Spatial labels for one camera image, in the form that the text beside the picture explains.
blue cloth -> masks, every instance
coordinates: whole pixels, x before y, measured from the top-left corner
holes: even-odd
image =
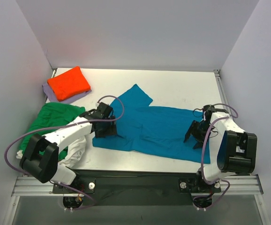
[[[201,149],[193,149],[196,140],[191,136],[183,143],[192,121],[197,119],[191,110],[149,106],[152,99],[138,85],[122,94],[119,99],[125,106],[123,117],[117,121],[117,136],[93,138],[93,146],[106,149],[138,151],[150,155],[201,161]],[[118,100],[111,103],[114,114],[122,113]],[[204,163],[210,163],[209,145]]]

green cloth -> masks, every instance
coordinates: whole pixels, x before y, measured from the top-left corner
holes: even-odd
[[[28,132],[40,128],[67,125],[68,123],[75,120],[77,116],[84,112],[85,112],[84,107],[67,105],[58,102],[46,103],[38,113],[38,117],[33,121],[32,125],[28,129]],[[53,131],[55,130],[44,130],[37,132],[37,134],[45,135]],[[28,141],[32,135],[34,134],[26,136],[23,139],[22,143],[20,144],[19,149],[22,150],[23,153],[25,152]],[[61,151],[61,153],[59,154],[59,160],[64,159],[67,153],[68,148],[65,148],[63,151]]]

purple cloth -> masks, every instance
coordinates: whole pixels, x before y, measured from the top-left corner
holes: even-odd
[[[74,95],[72,97],[69,97],[63,101],[59,101],[57,100],[54,91],[52,90],[52,88],[49,86],[47,82],[43,84],[43,91],[47,95],[50,102],[60,102],[60,103],[65,103],[65,104],[70,104],[72,102],[75,102],[91,92],[91,90],[89,90],[89,91]]]

metal frame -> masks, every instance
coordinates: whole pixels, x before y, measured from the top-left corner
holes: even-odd
[[[228,104],[226,95],[224,93],[224,89],[222,86],[221,78],[219,75],[219,71],[214,71],[218,90],[221,96],[221,100],[223,103]],[[56,74],[56,69],[53,70],[52,77]],[[229,113],[231,113],[230,109],[224,107]],[[263,201],[263,190],[261,187],[261,183],[259,177],[256,176],[232,176],[227,177],[231,183],[230,189],[226,193],[227,195],[254,195],[256,199],[256,204],[260,213],[261,220],[263,225],[270,225],[268,214],[266,208],[264,206]],[[221,190],[224,191],[227,185],[221,183]],[[8,225],[12,224],[16,209],[20,200],[20,196],[77,196],[77,194],[53,194],[53,184],[45,183],[42,184],[38,180],[33,177],[18,177],[14,186],[14,190],[12,192],[11,201],[4,219],[3,224]]]

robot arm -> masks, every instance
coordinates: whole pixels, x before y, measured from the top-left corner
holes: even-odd
[[[66,128],[58,129],[45,136],[33,135],[20,161],[20,167],[42,183],[52,180],[70,185],[76,173],[64,165],[58,165],[58,154],[78,138],[92,132],[95,132],[96,137],[117,134],[116,123],[107,121],[115,118],[111,115],[112,112],[112,107],[100,103],[97,109],[81,114]]]
[[[228,119],[219,120],[215,124],[217,131],[223,136],[217,161],[204,168],[204,175],[208,181],[237,173],[251,173],[255,168],[256,135],[241,129],[224,109],[217,109],[213,105],[204,106],[203,120],[192,122],[184,142],[192,135],[197,140],[193,148],[201,148],[210,124],[223,117]]]

